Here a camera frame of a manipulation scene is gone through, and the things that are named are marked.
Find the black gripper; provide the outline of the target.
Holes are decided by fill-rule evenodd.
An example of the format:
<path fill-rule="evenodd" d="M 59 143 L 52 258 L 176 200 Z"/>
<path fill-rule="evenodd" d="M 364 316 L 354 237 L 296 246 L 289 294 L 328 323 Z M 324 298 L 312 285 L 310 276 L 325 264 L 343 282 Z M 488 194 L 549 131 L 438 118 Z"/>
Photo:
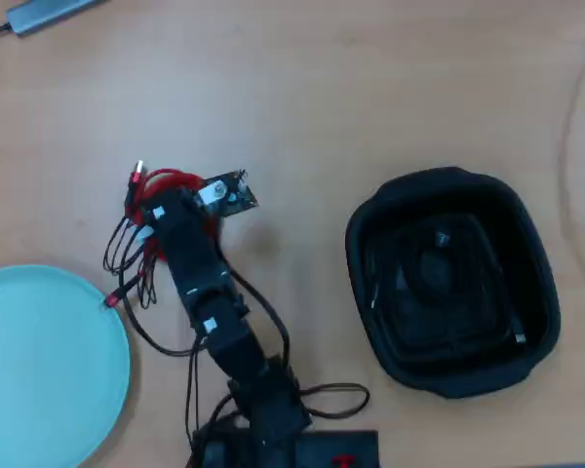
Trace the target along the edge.
<path fill-rule="evenodd" d="M 185 224 L 210 237 L 215 235 L 215 219 L 205 209 L 198 193 L 186 187 L 168 188 L 145 197 L 143 220 L 152 237 L 163 237 Z"/>

